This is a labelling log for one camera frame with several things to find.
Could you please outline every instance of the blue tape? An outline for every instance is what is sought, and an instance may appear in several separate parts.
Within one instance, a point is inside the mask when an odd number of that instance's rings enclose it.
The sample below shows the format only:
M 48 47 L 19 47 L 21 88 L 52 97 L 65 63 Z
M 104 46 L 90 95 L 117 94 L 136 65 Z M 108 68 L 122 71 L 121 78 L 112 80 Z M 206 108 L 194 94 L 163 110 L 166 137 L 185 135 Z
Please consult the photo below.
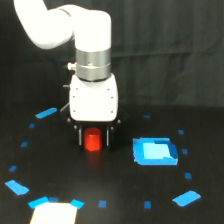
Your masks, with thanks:
M 6 182 L 5 185 L 7 187 L 9 187 L 14 193 L 16 193 L 17 195 L 22 195 L 22 194 L 26 194 L 29 189 L 18 184 L 16 181 L 14 180 L 10 180 L 9 182 Z
M 163 159 L 145 159 L 143 143 L 154 143 L 155 141 L 169 141 L 169 138 L 141 138 L 133 139 L 133 155 L 134 162 L 140 165 L 177 165 L 177 158 L 163 158 Z
M 191 179 L 191 173 L 185 173 L 185 178 L 186 179 Z
M 50 114 L 55 113 L 56 111 L 57 111 L 56 108 L 50 108 L 50 109 L 48 109 L 48 110 L 45 110 L 45 111 L 43 111 L 43 112 L 37 114 L 36 117 L 39 118 L 39 119 L 41 119 L 41 118 L 44 118 L 44 117 L 49 116 Z
M 30 124 L 30 128 L 34 128 L 35 127 L 35 124 Z
M 144 208 L 145 209 L 151 209 L 151 202 L 150 201 L 145 201 Z
M 85 204 L 84 202 L 77 201 L 77 200 L 72 200 L 71 201 L 71 205 L 73 205 L 74 207 L 77 207 L 78 209 L 82 208 L 82 206 L 84 204 Z
M 184 155 L 187 155 L 187 154 L 188 154 L 187 149 L 182 149 L 182 153 L 183 153 Z
M 17 168 L 17 166 L 11 166 L 11 168 L 9 169 L 9 171 L 10 171 L 10 172 L 13 172 L 13 171 L 16 170 L 16 168 Z
M 184 131 L 183 130 L 179 130 L 178 132 L 179 132 L 180 135 L 183 135 L 184 134 Z
M 185 194 L 182 194 L 179 197 L 174 198 L 173 201 L 176 202 L 179 206 L 183 207 L 199 198 L 201 198 L 201 195 L 197 194 L 194 191 L 188 191 Z
M 50 197 L 48 198 L 49 202 L 58 202 L 58 198 Z
M 107 201 L 99 201 L 98 207 L 99 208 L 106 208 L 107 207 Z
M 35 207 L 37 207 L 38 205 L 42 205 L 44 203 L 49 202 L 47 197 L 43 197 L 43 198 L 39 198 L 35 201 L 31 201 L 28 203 L 28 205 L 30 206 L 30 208 L 34 209 Z
M 23 142 L 21 147 L 27 147 L 27 145 L 28 145 L 28 142 Z
M 175 145 L 171 144 L 170 141 L 155 141 L 155 144 L 167 144 L 168 148 L 170 150 L 170 155 L 173 158 L 178 158 L 178 152 L 177 152 L 177 148 Z

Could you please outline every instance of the black background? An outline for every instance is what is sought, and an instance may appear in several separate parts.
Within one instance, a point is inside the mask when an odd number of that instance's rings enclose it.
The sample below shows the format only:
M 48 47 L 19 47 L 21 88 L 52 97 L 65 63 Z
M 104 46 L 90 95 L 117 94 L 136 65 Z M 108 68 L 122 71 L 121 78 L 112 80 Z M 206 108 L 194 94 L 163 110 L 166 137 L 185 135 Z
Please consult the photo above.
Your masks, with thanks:
M 224 105 L 223 1 L 45 0 L 76 4 L 112 18 L 112 72 L 120 103 Z M 0 99 L 5 104 L 63 105 L 65 65 L 74 42 L 52 50 L 27 37 L 12 0 L 0 1 Z

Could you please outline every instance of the black surface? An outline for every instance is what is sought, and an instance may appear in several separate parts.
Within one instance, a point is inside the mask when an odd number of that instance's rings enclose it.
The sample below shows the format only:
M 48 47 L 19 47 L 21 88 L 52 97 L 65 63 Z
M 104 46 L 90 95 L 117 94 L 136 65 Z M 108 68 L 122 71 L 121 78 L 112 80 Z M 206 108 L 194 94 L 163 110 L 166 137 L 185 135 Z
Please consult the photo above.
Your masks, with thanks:
M 29 223 L 27 203 L 43 196 L 85 202 L 77 224 L 223 223 L 223 109 L 126 106 L 130 117 L 116 135 L 116 150 L 96 154 L 78 149 L 75 131 L 57 114 L 36 119 L 45 109 L 15 105 L 1 115 L 1 223 Z M 151 118 L 144 119 L 146 114 Z M 169 137 L 179 153 L 178 165 L 135 163 L 132 139 L 139 137 Z M 27 148 L 20 147 L 23 141 Z M 18 168 L 10 173 L 12 165 Z M 185 179 L 185 172 L 192 173 L 192 180 Z M 4 184 L 12 179 L 30 191 L 17 196 Z M 172 202 L 189 190 L 201 200 L 185 208 Z M 99 200 L 107 201 L 106 209 L 98 208 Z M 151 210 L 144 209 L 144 201 L 151 201 Z

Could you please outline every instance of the blue square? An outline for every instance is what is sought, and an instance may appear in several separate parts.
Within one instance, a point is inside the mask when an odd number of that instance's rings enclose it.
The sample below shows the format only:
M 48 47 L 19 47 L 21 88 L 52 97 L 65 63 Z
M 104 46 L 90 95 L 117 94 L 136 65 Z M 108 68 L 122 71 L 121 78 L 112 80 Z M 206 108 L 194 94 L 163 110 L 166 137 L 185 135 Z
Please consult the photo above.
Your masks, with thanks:
M 167 144 L 143 143 L 145 159 L 171 158 Z
M 99 208 L 106 208 L 106 206 L 107 206 L 106 201 L 99 201 L 99 205 L 98 205 Z
M 30 128 L 34 128 L 35 127 L 35 124 L 30 124 Z
M 184 134 L 184 131 L 183 130 L 179 130 L 179 134 L 180 135 L 183 135 Z
M 17 166 L 11 166 L 11 168 L 9 169 L 10 172 L 15 171 L 15 169 L 17 168 Z
M 133 139 L 133 152 L 134 161 L 140 165 L 177 165 L 178 162 L 176 147 L 169 138 Z
M 187 149 L 182 149 L 182 152 L 183 152 L 184 155 L 187 155 L 188 154 Z
M 144 208 L 145 209 L 151 209 L 151 202 L 150 201 L 145 201 Z
M 28 145 L 28 142 L 23 142 L 21 147 L 27 147 L 27 145 Z
M 58 202 L 58 198 L 48 198 L 49 202 Z
M 185 173 L 185 178 L 186 179 L 191 179 L 191 173 Z

